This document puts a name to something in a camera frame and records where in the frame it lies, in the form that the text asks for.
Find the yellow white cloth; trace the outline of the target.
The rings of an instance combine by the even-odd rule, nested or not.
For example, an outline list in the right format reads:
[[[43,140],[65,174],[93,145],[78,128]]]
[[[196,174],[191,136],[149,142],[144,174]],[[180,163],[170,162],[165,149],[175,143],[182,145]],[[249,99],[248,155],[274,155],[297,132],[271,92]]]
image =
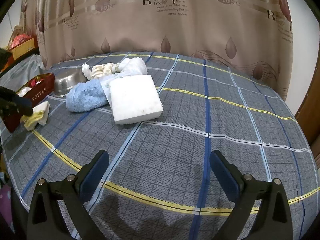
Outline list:
[[[47,123],[49,109],[49,101],[42,102],[33,108],[33,114],[31,116],[23,115],[20,122],[24,123],[24,127],[28,131],[34,130],[37,124],[44,126]]]

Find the light blue towel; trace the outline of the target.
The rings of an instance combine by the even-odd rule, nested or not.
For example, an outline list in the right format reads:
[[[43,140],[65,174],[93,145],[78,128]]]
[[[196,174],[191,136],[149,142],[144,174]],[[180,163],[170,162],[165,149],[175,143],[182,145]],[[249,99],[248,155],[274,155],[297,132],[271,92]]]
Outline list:
[[[97,79],[78,83],[66,95],[66,108],[70,112],[87,112],[107,104],[107,97]]]

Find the white foam block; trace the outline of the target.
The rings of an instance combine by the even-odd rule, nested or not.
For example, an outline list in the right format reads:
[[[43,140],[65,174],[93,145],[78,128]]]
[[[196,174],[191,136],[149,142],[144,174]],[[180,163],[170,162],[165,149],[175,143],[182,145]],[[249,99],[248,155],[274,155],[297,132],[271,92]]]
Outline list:
[[[111,108],[118,125],[160,117],[163,105],[151,75],[119,77],[110,82]]]

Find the white fluffy sock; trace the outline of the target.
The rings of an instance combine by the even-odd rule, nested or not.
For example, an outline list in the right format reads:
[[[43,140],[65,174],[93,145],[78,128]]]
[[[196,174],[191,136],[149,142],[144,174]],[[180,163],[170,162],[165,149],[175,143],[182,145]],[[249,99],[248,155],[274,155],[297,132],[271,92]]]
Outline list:
[[[147,75],[148,71],[144,60],[140,57],[134,57],[132,59],[125,58],[118,65],[118,72],[130,72],[133,74]]]

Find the white printed tissue pack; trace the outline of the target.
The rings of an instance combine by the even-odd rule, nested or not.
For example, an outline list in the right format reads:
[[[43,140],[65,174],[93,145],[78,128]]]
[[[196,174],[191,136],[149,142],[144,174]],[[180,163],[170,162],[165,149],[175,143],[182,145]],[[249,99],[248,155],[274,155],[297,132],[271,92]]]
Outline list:
[[[122,78],[123,76],[118,75],[118,74],[113,74],[113,75],[107,75],[99,78],[100,84],[102,86],[102,89],[105,93],[105,96],[107,98],[107,101],[110,106],[112,106],[112,101],[111,101],[111,92],[110,92],[110,82],[112,80]]]

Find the red toffee tin box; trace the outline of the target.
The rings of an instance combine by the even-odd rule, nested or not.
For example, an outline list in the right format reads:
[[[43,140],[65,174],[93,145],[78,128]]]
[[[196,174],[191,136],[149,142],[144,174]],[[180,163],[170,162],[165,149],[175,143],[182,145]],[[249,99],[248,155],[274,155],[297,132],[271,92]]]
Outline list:
[[[17,92],[29,87],[30,90],[22,98],[28,99],[29,105],[35,107],[54,90],[54,82],[55,75],[53,73],[40,74],[25,83]],[[21,117],[21,113],[14,113],[4,118],[3,122],[10,133],[13,133],[20,125]]]

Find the translucent plastic cover sheet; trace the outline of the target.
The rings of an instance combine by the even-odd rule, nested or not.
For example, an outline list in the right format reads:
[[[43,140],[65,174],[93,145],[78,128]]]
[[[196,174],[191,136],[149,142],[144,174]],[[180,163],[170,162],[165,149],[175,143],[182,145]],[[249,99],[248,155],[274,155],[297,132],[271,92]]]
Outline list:
[[[40,55],[33,54],[7,71],[1,77],[0,83],[2,87],[17,91],[33,77],[45,72]]]

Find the red yellow cardboard box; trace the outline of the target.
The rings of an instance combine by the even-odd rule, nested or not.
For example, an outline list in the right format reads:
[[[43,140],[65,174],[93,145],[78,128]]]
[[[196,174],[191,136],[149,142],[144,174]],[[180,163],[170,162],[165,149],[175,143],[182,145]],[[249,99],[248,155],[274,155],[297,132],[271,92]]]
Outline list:
[[[36,38],[36,36],[31,36],[31,38],[29,40],[10,49],[10,52],[12,53],[13,60],[16,61],[17,59],[22,57],[24,54],[26,54],[36,48],[38,48],[37,38]]]

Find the steel bowl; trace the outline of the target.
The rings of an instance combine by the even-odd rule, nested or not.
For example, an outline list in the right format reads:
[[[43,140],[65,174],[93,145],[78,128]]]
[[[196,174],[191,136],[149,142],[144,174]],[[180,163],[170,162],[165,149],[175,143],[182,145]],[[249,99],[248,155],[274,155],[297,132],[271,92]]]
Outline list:
[[[75,85],[87,81],[88,79],[84,76],[80,68],[65,69],[55,76],[54,95],[63,97],[67,95]]]

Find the red plastic bag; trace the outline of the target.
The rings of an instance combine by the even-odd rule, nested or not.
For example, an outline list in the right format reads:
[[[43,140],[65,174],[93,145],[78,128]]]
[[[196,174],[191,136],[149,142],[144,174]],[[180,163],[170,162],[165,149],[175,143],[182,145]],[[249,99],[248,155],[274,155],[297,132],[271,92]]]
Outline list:
[[[31,38],[31,36],[29,36],[29,35],[27,35],[27,34],[17,35],[17,36],[13,39],[13,41],[12,41],[12,43],[11,43],[10,49],[12,49],[12,48],[14,48],[14,47],[22,44],[23,42],[29,40],[30,38]]]

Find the white knotted cloth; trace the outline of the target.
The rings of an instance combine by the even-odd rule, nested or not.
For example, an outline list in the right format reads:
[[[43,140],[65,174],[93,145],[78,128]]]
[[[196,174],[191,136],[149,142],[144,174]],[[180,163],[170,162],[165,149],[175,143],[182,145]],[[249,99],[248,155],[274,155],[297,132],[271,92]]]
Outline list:
[[[84,74],[84,76],[86,77],[87,80],[91,80],[92,79],[92,72],[90,70],[90,66],[87,63],[84,63],[81,65],[81,71]]]

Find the cream patterned sock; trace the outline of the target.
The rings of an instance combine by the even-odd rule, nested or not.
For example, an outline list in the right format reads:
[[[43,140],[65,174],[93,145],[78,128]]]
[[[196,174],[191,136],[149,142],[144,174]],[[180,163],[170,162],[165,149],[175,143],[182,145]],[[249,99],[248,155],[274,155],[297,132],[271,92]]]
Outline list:
[[[116,74],[119,72],[118,70],[119,64],[118,63],[105,63],[100,65],[95,65],[91,69],[90,79],[99,79],[103,76],[108,76],[112,74]]]

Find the grey plaid bed sheet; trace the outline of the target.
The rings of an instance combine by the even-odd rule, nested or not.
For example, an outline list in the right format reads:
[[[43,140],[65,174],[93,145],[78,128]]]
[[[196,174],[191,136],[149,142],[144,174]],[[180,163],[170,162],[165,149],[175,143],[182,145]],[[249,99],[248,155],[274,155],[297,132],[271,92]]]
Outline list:
[[[114,122],[109,106],[68,111],[49,95],[46,125],[10,133],[1,145],[13,187],[28,207],[36,182],[64,179],[106,150],[110,166],[86,208],[108,239],[212,239],[234,204],[213,174],[219,150],[242,173],[281,180],[289,201],[293,238],[319,213],[319,177],[306,138],[285,102],[252,77],[212,62],[154,52],[109,53],[53,65],[72,68],[140,57],[163,105],[158,119]]]

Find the beige leaf-print curtain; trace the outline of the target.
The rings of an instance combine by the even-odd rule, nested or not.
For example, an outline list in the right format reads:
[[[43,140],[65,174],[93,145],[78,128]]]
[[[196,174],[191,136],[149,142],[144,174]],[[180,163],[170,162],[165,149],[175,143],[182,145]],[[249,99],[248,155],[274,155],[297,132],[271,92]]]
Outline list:
[[[287,97],[287,0],[22,0],[20,25],[46,67],[116,51],[173,53],[232,67]]]

